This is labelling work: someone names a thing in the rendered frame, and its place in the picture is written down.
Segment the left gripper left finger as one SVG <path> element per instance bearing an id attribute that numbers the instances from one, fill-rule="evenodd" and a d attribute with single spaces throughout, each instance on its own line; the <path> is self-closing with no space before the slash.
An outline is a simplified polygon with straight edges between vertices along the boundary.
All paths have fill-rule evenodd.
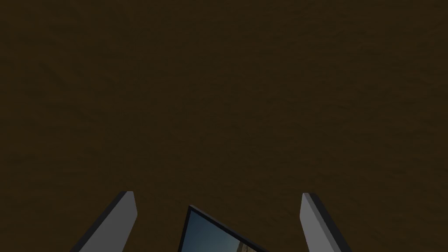
<path id="1" fill-rule="evenodd" d="M 123 252 L 136 218 L 134 192 L 120 192 L 70 252 Z"/>

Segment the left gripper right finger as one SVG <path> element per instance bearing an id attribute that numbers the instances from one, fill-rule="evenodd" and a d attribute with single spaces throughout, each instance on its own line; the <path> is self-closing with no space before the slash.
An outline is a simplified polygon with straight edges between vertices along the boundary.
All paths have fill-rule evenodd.
<path id="1" fill-rule="evenodd" d="M 352 252 L 317 194 L 302 194 L 299 218 L 309 252 Z"/>

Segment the black framed blue picture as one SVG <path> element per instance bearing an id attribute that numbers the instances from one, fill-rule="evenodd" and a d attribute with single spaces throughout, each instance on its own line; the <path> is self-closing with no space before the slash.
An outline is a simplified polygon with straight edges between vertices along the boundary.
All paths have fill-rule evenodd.
<path id="1" fill-rule="evenodd" d="M 178 252 L 269 251 L 229 229 L 194 205 L 189 205 Z"/>

